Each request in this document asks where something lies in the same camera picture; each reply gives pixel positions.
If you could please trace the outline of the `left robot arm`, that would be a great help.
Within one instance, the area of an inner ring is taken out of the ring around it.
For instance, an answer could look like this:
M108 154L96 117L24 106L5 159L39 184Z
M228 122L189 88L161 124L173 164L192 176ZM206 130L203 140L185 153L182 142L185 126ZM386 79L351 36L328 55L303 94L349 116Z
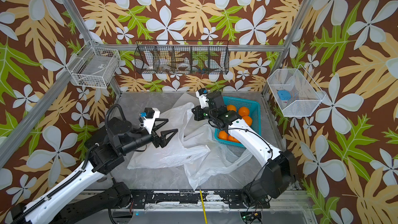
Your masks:
M38 199L19 204L11 210L14 224L48 224L66 205L88 186L109 174L131 152L143 152L153 144L164 148L178 129L157 131L168 123L157 108L147 107L139 115L139 127L133 127L119 104L111 106L104 126L89 139L90 148L83 162L69 176Z

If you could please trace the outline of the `teal plastic basket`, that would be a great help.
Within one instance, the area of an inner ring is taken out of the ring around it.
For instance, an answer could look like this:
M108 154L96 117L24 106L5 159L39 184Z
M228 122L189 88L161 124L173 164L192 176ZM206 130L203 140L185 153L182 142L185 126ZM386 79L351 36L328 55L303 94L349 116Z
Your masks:
M261 128L261 107L260 104L256 101L237 98L237 97L230 97L224 96L223 97L225 105L233 105L239 110L241 107L246 107L249 109L249 117L252 119L252 125L250 126L257 134L262 134ZM245 148L245 146L241 143L231 142L228 140L222 140L218 137L220 130L216 129L213 140L217 141L220 144L236 146L240 148Z

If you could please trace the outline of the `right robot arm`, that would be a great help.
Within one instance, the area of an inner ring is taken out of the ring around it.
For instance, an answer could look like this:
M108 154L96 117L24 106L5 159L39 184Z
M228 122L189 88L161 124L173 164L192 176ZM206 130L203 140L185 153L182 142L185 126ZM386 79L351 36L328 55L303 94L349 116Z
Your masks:
M202 88L195 93L199 106L192 109L194 120L208 120L214 128L225 131L238 140L260 163L262 169L242 189L246 207L269 208L269 201L277 199L296 182L297 167L294 155L267 142L251 128L245 114L227 107L221 92Z

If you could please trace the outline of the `printed white plastic bag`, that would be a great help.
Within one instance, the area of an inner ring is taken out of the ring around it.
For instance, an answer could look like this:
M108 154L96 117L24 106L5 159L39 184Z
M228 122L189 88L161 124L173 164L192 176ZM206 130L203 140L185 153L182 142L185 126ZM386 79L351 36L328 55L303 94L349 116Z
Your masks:
M188 102L161 113L160 117L168 119L169 122L157 133L171 129L176 129L177 133L164 148L156 148L151 144L144 152L135 152L127 168L129 170L172 168L194 162L208 155L210 149L207 145L189 144L184 140L184 131L193 117L192 108L194 108L194 104Z

